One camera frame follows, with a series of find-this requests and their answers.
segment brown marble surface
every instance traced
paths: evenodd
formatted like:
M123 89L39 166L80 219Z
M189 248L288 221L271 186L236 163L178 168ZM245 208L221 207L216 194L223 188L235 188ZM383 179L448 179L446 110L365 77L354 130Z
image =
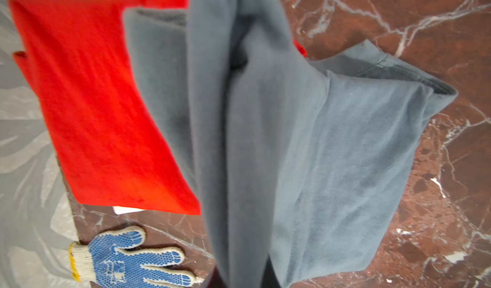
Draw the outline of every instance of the brown marble surface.
M431 119L399 209L371 265L300 287L491 287L491 0L281 0L294 37L313 60L364 39L454 85L460 96ZM131 224L144 246L177 245L184 267L214 265L200 217L71 199L82 242Z

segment blue rubber-dotted glove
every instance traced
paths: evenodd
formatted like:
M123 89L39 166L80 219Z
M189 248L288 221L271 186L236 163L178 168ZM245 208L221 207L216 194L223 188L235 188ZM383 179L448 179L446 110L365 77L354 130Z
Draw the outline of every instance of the blue rubber-dotted glove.
M181 288L195 283L189 271L164 268L186 258L180 248L126 250L141 245L145 237L143 228L130 226L103 232L89 245L72 243L69 254L73 277L104 288Z

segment glove cuff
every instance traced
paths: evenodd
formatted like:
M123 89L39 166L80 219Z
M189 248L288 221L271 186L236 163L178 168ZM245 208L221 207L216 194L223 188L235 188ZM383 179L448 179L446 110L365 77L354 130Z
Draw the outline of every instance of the glove cuff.
M68 248L72 276L77 282L96 281L94 262L89 247L73 242Z

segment gray cloth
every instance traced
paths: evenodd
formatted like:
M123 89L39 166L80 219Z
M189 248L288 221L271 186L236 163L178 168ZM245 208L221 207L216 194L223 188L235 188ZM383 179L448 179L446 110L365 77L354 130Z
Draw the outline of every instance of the gray cloth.
M278 0L131 9L136 83L197 193L230 288L364 269L429 118L457 92L365 41L317 62Z

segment red cloth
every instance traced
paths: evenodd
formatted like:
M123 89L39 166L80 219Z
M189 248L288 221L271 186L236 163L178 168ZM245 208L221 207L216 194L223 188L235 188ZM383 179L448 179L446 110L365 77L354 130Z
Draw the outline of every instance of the red cloth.
M121 21L127 7L187 8L187 2L9 1L26 49L14 59L39 97L81 204L200 213L136 89Z

